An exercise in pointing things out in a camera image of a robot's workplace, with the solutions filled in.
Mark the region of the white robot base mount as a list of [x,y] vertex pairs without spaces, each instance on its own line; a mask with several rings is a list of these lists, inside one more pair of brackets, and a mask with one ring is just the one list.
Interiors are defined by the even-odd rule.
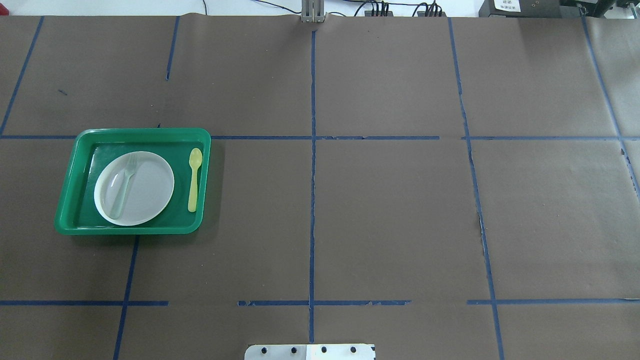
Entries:
[[375,360],[374,344],[254,344],[247,347],[245,360]]

